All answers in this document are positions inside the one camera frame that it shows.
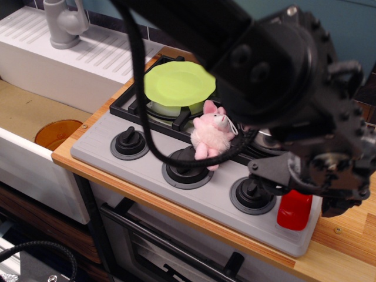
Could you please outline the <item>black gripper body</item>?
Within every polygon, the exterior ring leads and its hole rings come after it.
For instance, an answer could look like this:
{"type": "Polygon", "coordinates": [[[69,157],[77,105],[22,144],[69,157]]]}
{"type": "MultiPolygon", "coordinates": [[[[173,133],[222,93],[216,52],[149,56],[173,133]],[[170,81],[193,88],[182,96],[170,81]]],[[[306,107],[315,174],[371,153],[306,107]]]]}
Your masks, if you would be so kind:
{"type": "Polygon", "coordinates": [[[249,163],[250,178],[269,193],[296,190],[322,197],[325,206],[359,206],[369,197],[375,135],[352,100],[267,106],[250,112],[247,123],[269,129],[286,151],[249,163]]]}

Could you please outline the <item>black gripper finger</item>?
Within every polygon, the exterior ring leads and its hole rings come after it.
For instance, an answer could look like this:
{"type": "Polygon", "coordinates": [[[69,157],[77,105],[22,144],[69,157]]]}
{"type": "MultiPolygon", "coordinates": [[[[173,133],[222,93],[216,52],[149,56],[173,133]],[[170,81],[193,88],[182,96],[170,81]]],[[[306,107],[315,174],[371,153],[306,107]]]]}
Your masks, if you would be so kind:
{"type": "Polygon", "coordinates": [[[348,209],[361,205],[360,197],[323,196],[321,204],[322,217],[336,217],[344,214],[348,209]]]}

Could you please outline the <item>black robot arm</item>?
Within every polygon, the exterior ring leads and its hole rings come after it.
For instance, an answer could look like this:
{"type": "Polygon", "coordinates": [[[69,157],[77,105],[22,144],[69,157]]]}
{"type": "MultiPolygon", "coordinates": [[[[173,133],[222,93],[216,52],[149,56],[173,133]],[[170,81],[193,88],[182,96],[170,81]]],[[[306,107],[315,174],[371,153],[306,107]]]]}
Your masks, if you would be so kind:
{"type": "Polygon", "coordinates": [[[291,190],[320,196],[322,215],[334,217],[370,195],[375,135],[353,102],[364,73],[357,61],[339,61],[330,34],[296,8],[260,21],[233,1],[114,1],[129,33],[136,97],[146,143],[175,167],[217,165],[241,153],[268,129],[286,154],[259,159],[249,170],[273,194],[291,190]],[[220,156],[174,160],[153,143],[144,100],[145,48],[132,17],[137,12],[164,30],[217,80],[222,105],[250,127],[220,156]]]}

